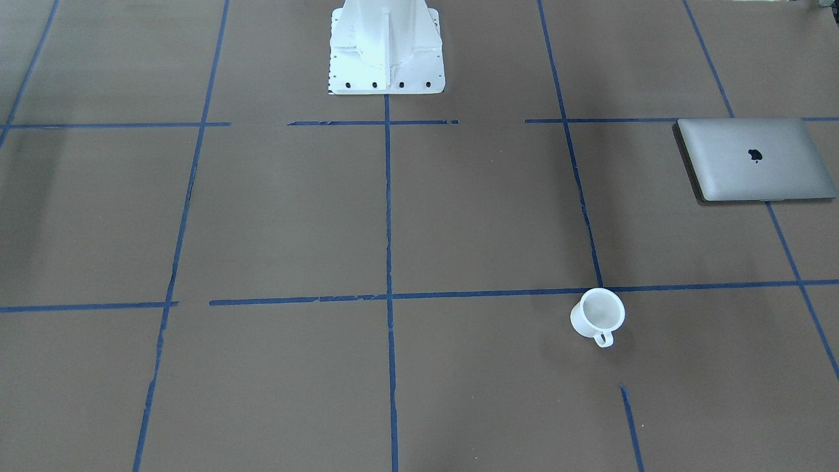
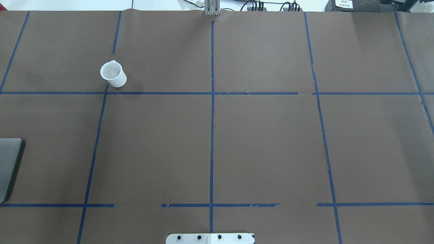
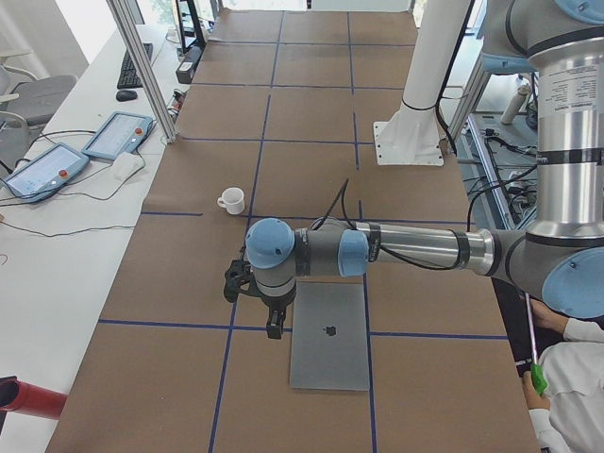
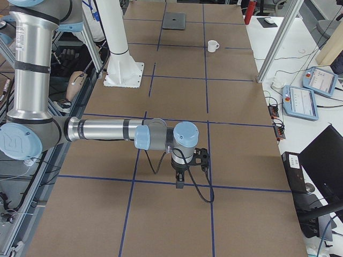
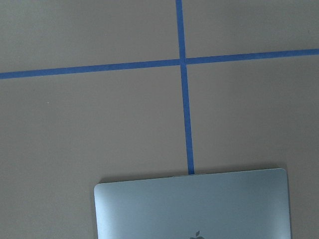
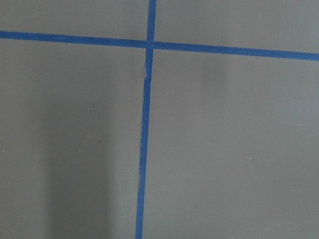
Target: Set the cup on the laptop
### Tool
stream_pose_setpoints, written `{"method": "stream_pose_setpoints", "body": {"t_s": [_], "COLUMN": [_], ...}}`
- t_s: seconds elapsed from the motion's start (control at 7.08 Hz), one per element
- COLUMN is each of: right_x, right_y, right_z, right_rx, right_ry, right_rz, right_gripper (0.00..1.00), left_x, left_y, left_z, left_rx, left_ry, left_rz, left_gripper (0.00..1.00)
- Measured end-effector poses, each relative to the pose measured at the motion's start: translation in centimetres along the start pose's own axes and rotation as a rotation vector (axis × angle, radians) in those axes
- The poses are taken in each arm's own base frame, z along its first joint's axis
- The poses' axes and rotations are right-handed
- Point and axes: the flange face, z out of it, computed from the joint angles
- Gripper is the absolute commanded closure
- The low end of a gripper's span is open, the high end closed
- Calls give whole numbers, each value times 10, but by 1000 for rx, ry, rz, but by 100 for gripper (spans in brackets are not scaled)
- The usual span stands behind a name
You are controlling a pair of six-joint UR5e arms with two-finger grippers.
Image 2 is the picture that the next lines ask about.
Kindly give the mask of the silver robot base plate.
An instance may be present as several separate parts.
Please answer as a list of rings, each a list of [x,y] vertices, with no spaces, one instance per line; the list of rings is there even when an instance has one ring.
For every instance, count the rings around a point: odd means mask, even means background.
[[[253,233],[173,233],[166,244],[254,244]]]

